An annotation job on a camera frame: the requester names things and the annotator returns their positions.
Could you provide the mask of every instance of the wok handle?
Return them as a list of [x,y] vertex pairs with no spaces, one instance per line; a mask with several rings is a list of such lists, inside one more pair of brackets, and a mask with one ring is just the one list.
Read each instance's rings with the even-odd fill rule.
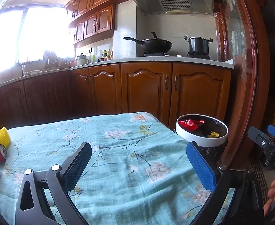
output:
[[137,40],[137,39],[134,39],[134,38],[131,38],[131,37],[124,37],[123,39],[124,40],[132,40],[132,41],[136,42],[139,45],[143,45],[144,44],[143,41],[140,41],[140,40]]
[[154,31],[151,32],[151,34],[154,36],[155,39],[158,39],[158,38],[157,38],[157,35],[156,35],[156,33],[155,33]]

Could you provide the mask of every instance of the countertop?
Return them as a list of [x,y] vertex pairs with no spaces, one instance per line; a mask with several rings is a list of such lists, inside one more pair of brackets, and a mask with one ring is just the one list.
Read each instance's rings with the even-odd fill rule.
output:
[[114,60],[109,60],[109,61],[102,61],[102,62],[84,64],[84,65],[77,66],[77,67],[72,67],[72,68],[55,69],[55,70],[49,70],[49,71],[45,71],[45,72],[41,72],[41,73],[36,73],[36,74],[16,78],[16,79],[13,79],[13,80],[9,80],[7,82],[4,82],[4,83],[0,84],[0,87],[8,85],[10,83],[17,82],[19,80],[26,80],[26,79],[31,78],[31,77],[44,75],[44,74],[48,74],[48,73],[69,71],[69,70],[75,70],[75,69],[80,69],[80,68],[85,68],[85,67],[92,67],[92,66],[99,66],[99,65],[105,65],[105,64],[116,64],[116,63],[126,63],[126,62],[149,62],[149,61],[154,61],[154,62],[177,62],[177,63],[198,63],[198,64],[206,64],[206,65],[210,65],[210,66],[217,66],[217,67],[223,67],[223,68],[228,68],[228,69],[234,69],[233,59],[228,60],[226,62],[218,62],[218,61],[201,59],[201,58],[162,57],[162,56],[122,58],[122,59],[114,59]]

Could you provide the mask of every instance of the cabinet handle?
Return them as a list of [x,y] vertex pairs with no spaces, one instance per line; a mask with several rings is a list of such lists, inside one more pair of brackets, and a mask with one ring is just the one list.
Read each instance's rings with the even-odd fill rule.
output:
[[178,79],[178,77],[177,77],[177,75],[175,76],[175,91],[177,91],[177,79]]
[[165,89],[168,90],[168,75],[165,76]]

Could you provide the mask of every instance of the window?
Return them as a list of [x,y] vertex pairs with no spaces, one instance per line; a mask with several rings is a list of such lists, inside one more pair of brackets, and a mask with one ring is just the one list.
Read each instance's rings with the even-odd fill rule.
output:
[[44,50],[60,58],[75,56],[64,8],[29,7],[0,14],[0,71],[16,59],[42,60]]
[[23,11],[0,14],[0,71],[14,65]]

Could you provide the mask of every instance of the kitchen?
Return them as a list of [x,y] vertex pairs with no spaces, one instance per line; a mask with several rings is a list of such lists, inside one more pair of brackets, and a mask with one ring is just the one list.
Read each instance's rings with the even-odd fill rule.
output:
[[[20,6],[17,1],[8,0],[6,8]],[[222,161],[238,166],[252,148],[246,129],[261,124],[266,105],[270,62],[264,24],[255,0],[203,1],[194,13],[176,8],[166,14],[147,12],[149,4],[138,8],[137,0],[64,1],[75,56],[101,60],[110,50],[113,60],[72,68],[71,57],[47,61],[47,67],[44,60],[29,60],[26,72],[42,72],[23,78],[21,65],[11,67],[0,79],[0,127],[146,111],[173,130],[180,115],[207,114],[229,126]],[[172,43],[169,56],[144,57],[141,45],[123,39],[153,39],[153,31]],[[209,44],[209,53],[201,55],[206,59],[188,57],[192,39],[184,36],[207,39],[201,40]]]

